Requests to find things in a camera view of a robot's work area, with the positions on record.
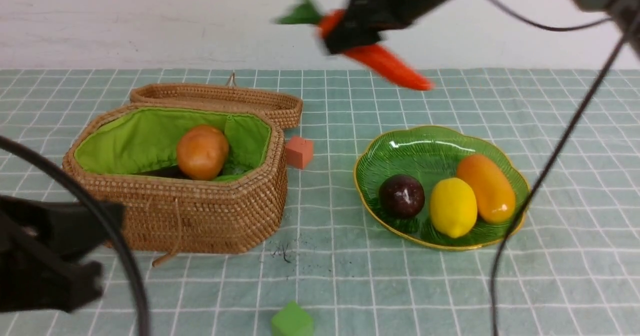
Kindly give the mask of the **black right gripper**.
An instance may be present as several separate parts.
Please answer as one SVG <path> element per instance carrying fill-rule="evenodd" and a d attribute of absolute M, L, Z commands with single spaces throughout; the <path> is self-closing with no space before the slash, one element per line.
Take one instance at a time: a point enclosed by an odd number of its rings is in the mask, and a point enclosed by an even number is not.
<path fill-rule="evenodd" d="M 448 0 L 349 0 L 343 16 L 324 36 L 329 55 L 377 44 L 380 33 L 405 29 Z"/>

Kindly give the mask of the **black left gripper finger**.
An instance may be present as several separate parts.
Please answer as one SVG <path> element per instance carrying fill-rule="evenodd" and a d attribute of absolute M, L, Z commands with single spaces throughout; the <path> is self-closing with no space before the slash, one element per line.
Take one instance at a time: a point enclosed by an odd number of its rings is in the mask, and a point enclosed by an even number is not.
<path fill-rule="evenodd" d="M 78 202 L 1 197 L 1 311 L 71 313 L 103 296 L 104 268 L 82 259 L 109 236 Z"/>

